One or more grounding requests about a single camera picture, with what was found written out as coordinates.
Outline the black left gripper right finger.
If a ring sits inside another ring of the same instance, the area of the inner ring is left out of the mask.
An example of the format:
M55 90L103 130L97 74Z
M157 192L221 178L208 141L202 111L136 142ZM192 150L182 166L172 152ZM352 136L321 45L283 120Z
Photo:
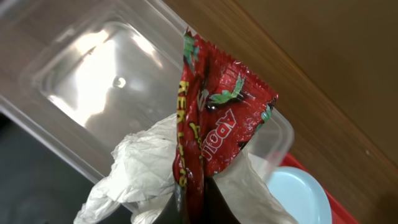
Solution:
M204 223L240 224L238 219L229 209L226 200L213 178L205 179L204 197Z

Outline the white napkin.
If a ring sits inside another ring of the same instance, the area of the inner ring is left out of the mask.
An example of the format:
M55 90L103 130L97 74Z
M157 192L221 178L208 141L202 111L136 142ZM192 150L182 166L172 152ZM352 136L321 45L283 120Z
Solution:
M172 114L147 131L125 136L112 152L111 172L91 189L74 223L99 223L123 203L137 204L132 223L152 223L158 217L175 187L175 120ZM266 141L265 132L259 130L214 180L240 223L295 223L250 160L249 150L265 149Z

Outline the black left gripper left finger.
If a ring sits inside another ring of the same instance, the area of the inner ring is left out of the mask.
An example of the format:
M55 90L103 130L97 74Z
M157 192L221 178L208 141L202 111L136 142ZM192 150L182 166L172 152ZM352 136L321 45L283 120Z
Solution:
M185 196L185 189L175 184L172 196L152 224L186 224L187 206Z

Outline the light blue plate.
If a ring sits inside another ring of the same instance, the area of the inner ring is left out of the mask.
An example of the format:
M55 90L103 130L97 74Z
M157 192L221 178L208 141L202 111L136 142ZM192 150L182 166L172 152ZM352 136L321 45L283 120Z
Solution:
M332 224L331 206L324 189L304 170L279 167L267 186L299 224Z

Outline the red snack wrapper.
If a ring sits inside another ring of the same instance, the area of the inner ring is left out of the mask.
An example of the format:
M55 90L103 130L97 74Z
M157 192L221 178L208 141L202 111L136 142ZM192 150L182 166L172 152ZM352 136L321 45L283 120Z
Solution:
M278 94L242 62L183 34L172 164L182 223L206 220L205 180L223 172L271 117Z

